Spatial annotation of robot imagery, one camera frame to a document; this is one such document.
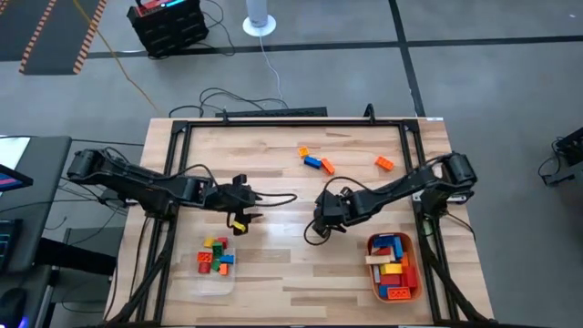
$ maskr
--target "black box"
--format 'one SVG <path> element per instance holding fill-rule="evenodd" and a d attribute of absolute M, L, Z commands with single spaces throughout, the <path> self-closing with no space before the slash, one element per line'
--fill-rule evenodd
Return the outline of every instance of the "black box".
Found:
<path fill-rule="evenodd" d="M 153 57 L 172 55 L 209 34 L 200 0 L 154 0 L 131 6 L 128 19 Z"/>

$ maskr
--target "gray floor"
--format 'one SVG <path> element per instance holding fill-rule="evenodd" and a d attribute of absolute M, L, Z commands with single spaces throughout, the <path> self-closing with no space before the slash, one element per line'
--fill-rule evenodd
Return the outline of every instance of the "gray floor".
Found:
<path fill-rule="evenodd" d="M 141 49 L 125 18 L 131 3 L 109 2 L 100 25 L 116 50 Z M 235 45 L 257 42 L 240 31 L 242 1 L 220 3 Z M 212 5 L 204 6 L 218 14 Z M 410 40 L 583 34 L 580 1 L 407 0 L 399 6 Z M 396 39 L 386 1 L 270 0 L 270 9 L 279 26 L 266 44 Z M 209 43 L 225 46 L 223 32 L 214 28 Z M 96 40 L 92 51 L 104 50 Z M 550 156 L 555 137 L 583 123 L 583 44 L 416 48 L 411 56 L 427 116 L 445 118 L 454 149 L 469 155 L 480 178 L 469 210 L 496 318 L 503 323 L 580 326 L 580 191 L 570 183 L 544 187 L 537 167 Z M 398 49 L 279 52 L 269 57 L 290 107 L 327 106 L 331 116 L 359 116 L 372 102 L 379 115 L 414 115 Z M 164 111 L 196 104 L 206 87 L 224 87 L 244 97 L 277 95 L 261 54 L 129 58 L 123 64 Z M 17 69 L 18 63 L 0 63 L 4 134 L 141 142 L 156 115 L 111 59 L 88 60 L 76 77 L 24 77 Z M 226 100 L 216 105 L 247 109 Z M 140 149 L 119 149 L 139 160 Z M 67 215 L 68 227 L 99 227 L 110 214 L 98 205 L 85 206 L 56 206 L 47 226 L 56 226 Z M 111 226 L 123 226 L 123 221 L 117 218 Z M 50 236 L 62 239 L 62 233 L 51 231 Z M 57 306 L 54 326 L 98 319 Z"/>

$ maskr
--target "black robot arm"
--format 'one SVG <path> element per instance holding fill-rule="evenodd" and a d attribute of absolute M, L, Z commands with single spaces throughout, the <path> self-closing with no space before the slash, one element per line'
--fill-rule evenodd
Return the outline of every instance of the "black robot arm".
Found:
<path fill-rule="evenodd" d="M 442 166 L 442 177 L 434 173 L 434 166 L 438 164 Z M 476 174 L 467 157 L 454 152 L 431 159 L 422 167 L 376 190 L 352 191 L 344 187 L 339 195 L 334 195 L 324 188 L 316 200 L 312 228 L 322 238 L 327 238 L 332 230 L 346 232 L 344 227 L 369 220 L 384 205 L 418 191 L 423 191 L 421 203 L 424 212 L 440 216 L 446 211 L 450 196 L 464 194 L 469 199 L 476 182 Z"/>
<path fill-rule="evenodd" d="M 212 175 L 210 178 L 165 176 L 131 164 L 122 157 L 114 158 L 107 149 L 77 152 L 66 174 L 78 184 L 108 187 L 123 201 L 137 200 L 146 215 L 156 219 L 175 219 L 179 206 L 235 213 L 231 227 L 236 235 L 246 233 L 251 219 L 257 216 L 244 214 L 243 210 L 254 207 L 256 200 L 261 200 L 251 186 L 245 185 L 247 176 L 243 174 L 233 178 L 230 184 L 220 185 Z"/>

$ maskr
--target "orange plastic bin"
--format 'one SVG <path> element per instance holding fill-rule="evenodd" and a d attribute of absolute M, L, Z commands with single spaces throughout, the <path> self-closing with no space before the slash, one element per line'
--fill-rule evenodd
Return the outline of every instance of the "orange plastic bin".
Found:
<path fill-rule="evenodd" d="M 375 233 L 374 235 L 372 235 L 368 239 L 367 246 L 366 246 L 366 254 L 367 255 L 371 255 L 372 249 L 373 249 L 373 240 L 374 240 L 374 238 L 376 238 L 378 236 L 388 235 L 388 234 L 392 234 L 394 236 L 399 236 L 399 238 L 401 239 L 401 244 L 403 246 L 403 251 L 407 253 L 407 260 L 409 261 L 409 266 L 414 266 L 415 267 L 415 275 L 417 276 L 417 287 L 410 288 L 411 298 L 408 299 L 408 300 L 389 300 L 389 299 L 384 299 L 381 296 L 379 296 L 378 283 L 374 282 L 373 266 L 372 265 L 369 265 L 369 267 L 370 267 L 369 268 L 369 272 L 371 274 L 371 286 L 373 287 L 374 295 L 376 296 L 376 298 L 379 301 L 385 302 L 385 303 L 414 302 L 414 301 L 416 301 L 419 298 L 419 296 L 421 296 L 421 292 L 423 291 L 423 281 L 421 280 L 421 277 L 420 277 L 420 274 L 419 274 L 419 266 L 417 265 L 417 259 L 415 257 L 415 249 L 413 247 L 413 242 L 411 241 L 411 238 L 409 238 L 409 236 L 407 236 L 406 234 L 404 234 L 402 232 Z"/>

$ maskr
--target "desk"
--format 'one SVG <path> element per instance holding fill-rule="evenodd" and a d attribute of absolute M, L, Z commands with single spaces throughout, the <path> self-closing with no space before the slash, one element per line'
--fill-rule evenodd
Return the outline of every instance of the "desk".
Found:
<path fill-rule="evenodd" d="M 152 119 L 142 166 L 163 171 L 171 125 L 170 119 Z M 443 121 L 419 119 L 419 126 L 428 158 L 451 150 Z M 195 247 L 192 237 L 230 234 L 225 227 L 225 214 L 181 209 L 163 324 L 431 322 L 425 294 L 414 303 L 378 302 L 371 292 L 364 266 L 365 242 L 373 233 L 401 231 L 416 241 L 411 201 L 404 199 L 385 206 L 371 220 L 350 227 L 348 233 L 335 233 L 323 246 L 310 246 L 302 233 L 312 219 L 313 202 L 329 177 L 323 171 L 303 165 L 297 153 L 299 146 L 308 146 L 315 157 L 329 159 L 336 167 L 337 176 L 350 176 L 371 188 L 405 174 L 400 137 L 395 128 L 195 128 L 187 165 L 208 165 L 219 183 L 246 173 L 254 190 L 295 192 L 299 198 L 285 206 L 253 210 L 264 216 L 251 224 L 248 235 L 235 238 L 237 278 L 235 289 L 228 296 L 196 297 L 191 293 L 189 280 L 190 272 L 196 271 L 189 267 L 189 257 Z M 414 154 L 411 139 L 409 146 Z M 179 163 L 179 147 L 177 150 L 175 166 Z M 393 171 L 384 172 L 375 167 L 373 163 L 379 155 L 394 162 Z M 344 185 L 343 182 L 333 184 L 331 190 L 338 192 Z M 465 207 L 451 206 L 449 210 L 467 220 Z M 142 209 L 129 211 L 118 255 L 118 291 L 110 317 L 129 297 L 143 222 Z M 144 271 L 151 226 L 150 223 L 141 245 L 138 282 Z M 472 235 L 447 219 L 442 220 L 442 233 L 452 278 L 479 312 L 492 317 Z M 150 291 L 146 318 L 151 318 L 153 313 L 156 289 Z"/>

